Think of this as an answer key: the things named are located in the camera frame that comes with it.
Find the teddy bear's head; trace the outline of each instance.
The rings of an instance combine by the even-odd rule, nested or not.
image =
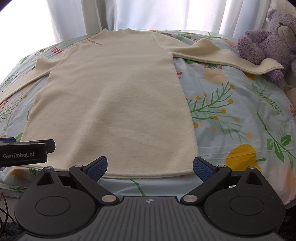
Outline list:
[[[295,46],[296,18],[287,12],[272,9],[268,12],[270,32],[283,38],[290,48]]]

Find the cable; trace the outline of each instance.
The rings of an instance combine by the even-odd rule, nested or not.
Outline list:
[[[2,225],[2,228],[1,228],[1,231],[0,231],[0,238],[1,238],[2,234],[4,233],[4,230],[5,230],[5,227],[6,227],[7,221],[8,221],[8,215],[9,215],[6,198],[5,198],[5,196],[3,195],[3,193],[1,193],[1,196],[4,198],[5,207],[6,207],[6,213],[7,213],[7,214],[6,214],[5,221],[4,221],[4,223],[3,223],[3,225]]]
[[[6,214],[7,215],[7,213],[2,209],[2,208],[0,208],[0,211],[2,211],[4,214]],[[8,214],[8,217],[11,219],[11,221],[13,222],[13,223],[15,223],[15,220],[13,219],[13,217],[12,216],[10,216],[9,214]]]

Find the long-sleeve shirt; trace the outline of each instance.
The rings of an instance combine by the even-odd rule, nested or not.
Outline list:
[[[105,177],[147,178],[193,173],[198,155],[193,122],[173,57],[233,66],[252,74],[283,67],[257,66],[207,39],[188,46],[155,32],[103,30],[73,44],[0,93],[1,103],[49,74],[37,93],[22,141],[54,139],[48,162],[67,170],[108,159]]]

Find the bed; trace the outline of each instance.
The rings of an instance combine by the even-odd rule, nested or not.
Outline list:
[[[188,45],[207,38],[238,54],[235,41],[223,36],[157,32]],[[89,37],[91,35],[77,37],[24,57],[1,83],[0,91],[34,69],[39,57],[54,58],[73,43]],[[225,164],[233,170],[255,166],[284,204],[294,200],[296,111],[283,92],[285,83],[277,86],[262,76],[233,67],[181,58],[174,58],[174,65],[191,112],[199,156],[215,166]],[[21,140],[35,95],[45,85],[47,77],[26,86],[0,105],[1,137]],[[39,172],[36,168],[7,167],[0,172],[0,188],[6,196],[20,197]],[[190,174],[155,179],[101,178],[99,183],[119,197],[174,195],[180,198],[202,181]]]

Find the teddy bear's foot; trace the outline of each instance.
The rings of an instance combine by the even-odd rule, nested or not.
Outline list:
[[[275,69],[265,74],[270,82],[279,84],[284,80],[284,74],[280,69]]]
[[[237,39],[237,49],[241,58],[246,59],[253,64],[259,65],[265,59],[262,49],[257,47],[247,36]]]

